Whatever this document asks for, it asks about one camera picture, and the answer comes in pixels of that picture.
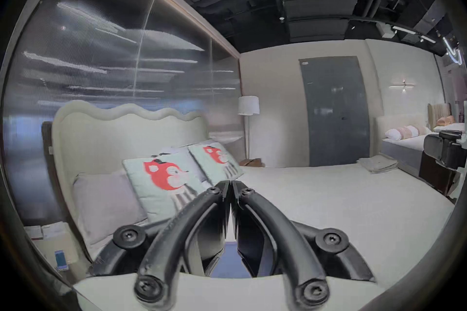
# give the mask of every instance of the fox print pillow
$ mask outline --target fox print pillow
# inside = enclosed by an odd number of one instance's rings
[[[237,161],[220,143],[189,145],[188,150],[213,186],[219,181],[234,180],[243,175]]]
[[[175,153],[123,161],[150,223],[171,218],[206,190],[188,157]]]

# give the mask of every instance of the phone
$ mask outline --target phone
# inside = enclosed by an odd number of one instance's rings
[[[55,252],[55,260],[57,262],[57,270],[65,271],[68,269],[68,264],[65,259],[65,252],[63,250],[57,250]]]

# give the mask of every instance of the frosted glass wall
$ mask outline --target frosted glass wall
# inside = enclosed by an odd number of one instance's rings
[[[205,113],[244,156],[237,59],[163,0],[42,0],[16,46],[3,96],[5,168],[27,225],[63,219],[41,127],[70,100]]]

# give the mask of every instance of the wall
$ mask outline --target wall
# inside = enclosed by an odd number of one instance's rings
[[[199,110],[242,159],[240,94],[238,60],[165,0],[41,0],[16,44],[2,98],[4,166],[23,223],[63,219],[41,126],[66,102]]]
[[[374,118],[383,115],[377,73],[365,40],[296,43],[260,49],[240,56],[243,95],[258,96],[260,114],[250,117],[250,158],[266,167],[309,165],[305,91],[299,59],[357,56],[370,116],[370,150]]]
[[[386,40],[367,40],[375,61],[385,115],[423,113],[428,104],[444,103],[440,73],[433,53]],[[415,84],[405,92],[393,84]]]
[[[446,102],[451,104],[451,114],[456,121],[464,114],[464,101],[467,100],[467,69],[465,63],[459,66],[449,56],[436,56],[441,73]]]

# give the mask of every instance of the white lampshade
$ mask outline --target white lampshade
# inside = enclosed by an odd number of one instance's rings
[[[260,113],[260,100],[256,96],[241,96],[238,98],[238,114],[252,116]]]

